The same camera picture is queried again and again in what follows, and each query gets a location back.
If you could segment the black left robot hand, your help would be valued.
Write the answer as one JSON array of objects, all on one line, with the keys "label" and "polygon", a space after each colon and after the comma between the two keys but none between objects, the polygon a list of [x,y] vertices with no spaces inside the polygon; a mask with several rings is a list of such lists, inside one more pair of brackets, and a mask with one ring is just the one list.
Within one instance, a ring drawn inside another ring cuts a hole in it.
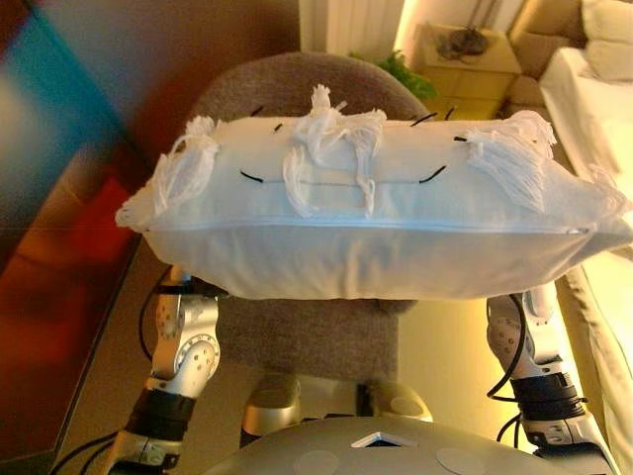
[{"label": "black left robot hand", "polygon": [[218,297],[224,291],[206,281],[191,275],[178,266],[170,266],[159,279],[153,290],[165,295],[200,295]]}]

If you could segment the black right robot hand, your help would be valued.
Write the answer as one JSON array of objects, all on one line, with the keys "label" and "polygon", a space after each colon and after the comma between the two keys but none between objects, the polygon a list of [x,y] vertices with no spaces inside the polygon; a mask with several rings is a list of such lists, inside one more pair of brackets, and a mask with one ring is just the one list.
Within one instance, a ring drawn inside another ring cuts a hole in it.
[{"label": "black right robot hand", "polygon": [[527,323],[532,326],[548,325],[558,306],[555,284],[539,285],[516,295]]}]

